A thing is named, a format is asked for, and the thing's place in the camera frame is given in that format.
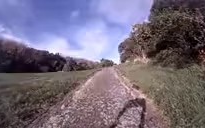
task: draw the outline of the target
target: sky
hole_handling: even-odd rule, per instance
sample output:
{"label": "sky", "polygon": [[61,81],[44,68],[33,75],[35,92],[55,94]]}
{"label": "sky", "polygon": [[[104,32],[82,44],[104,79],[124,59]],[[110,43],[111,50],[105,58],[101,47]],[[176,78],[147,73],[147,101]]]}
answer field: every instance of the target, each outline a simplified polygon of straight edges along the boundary
{"label": "sky", "polygon": [[152,0],[0,0],[0,37],[27,46],[119,63],[118,45],[147,21]]}

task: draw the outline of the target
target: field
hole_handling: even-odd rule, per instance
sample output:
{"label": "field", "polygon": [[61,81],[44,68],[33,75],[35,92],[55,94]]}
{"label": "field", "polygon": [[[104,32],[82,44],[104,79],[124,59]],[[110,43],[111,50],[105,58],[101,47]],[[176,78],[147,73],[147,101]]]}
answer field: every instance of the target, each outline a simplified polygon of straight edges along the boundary
{"label": "field", "polygon": [[154,100],[171,128],[205,128],[205,72],[199,66],[174,70],[123,64],[118,68]]}
{"label": "field", "polygon": [[27,126],[96,71],[0,74],[0,128]]}

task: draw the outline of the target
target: hill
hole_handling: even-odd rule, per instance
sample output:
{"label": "hill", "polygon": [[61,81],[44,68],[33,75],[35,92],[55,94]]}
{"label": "hill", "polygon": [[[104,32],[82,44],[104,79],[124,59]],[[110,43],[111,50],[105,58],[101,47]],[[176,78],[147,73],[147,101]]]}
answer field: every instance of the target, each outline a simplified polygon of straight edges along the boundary
{"label": "hill", "polygon": [[205,64],[205,0],[155,0],[149,22],[134,25],[119,53],[122,63],[147,58],[177,68]]}
{"label": "hill", "polygon": [[79,71],[98,66],[99,63],[93,61],[63,57],[15,41],[0,40],[0,73]]}

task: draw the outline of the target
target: treeline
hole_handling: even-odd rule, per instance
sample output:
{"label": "treeline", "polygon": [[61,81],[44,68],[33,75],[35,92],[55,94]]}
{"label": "treeline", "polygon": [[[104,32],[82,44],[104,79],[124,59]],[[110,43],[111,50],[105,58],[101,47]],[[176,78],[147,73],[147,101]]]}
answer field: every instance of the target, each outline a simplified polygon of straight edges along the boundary
{"label": "treeline", "polygon": [[205,0],[155,0],[149,22],[119,45],[121,62],[146,57],[182,68],[205,63]]}
{"label": "treeline", "polygon": [[62,57],[48,51],[36,50],[21,43],[0,40],[0,72],[34,73],[78,71],[100,67],[100,63]]}

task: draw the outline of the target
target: tall grass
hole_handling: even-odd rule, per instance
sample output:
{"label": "tall grass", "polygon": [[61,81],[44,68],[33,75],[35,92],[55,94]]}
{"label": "tall grass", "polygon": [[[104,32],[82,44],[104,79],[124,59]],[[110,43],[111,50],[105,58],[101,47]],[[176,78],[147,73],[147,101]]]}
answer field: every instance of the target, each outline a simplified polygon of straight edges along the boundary
{"label": "tall grass", "polygon": [[27,126],[95,71],[0,74],[0,128]]}
{"label": "tall grass", "polygon": [[173,70],[129,64],[119,69],[164,111],[171,128],[205,128],[205,72],[199,66]]}

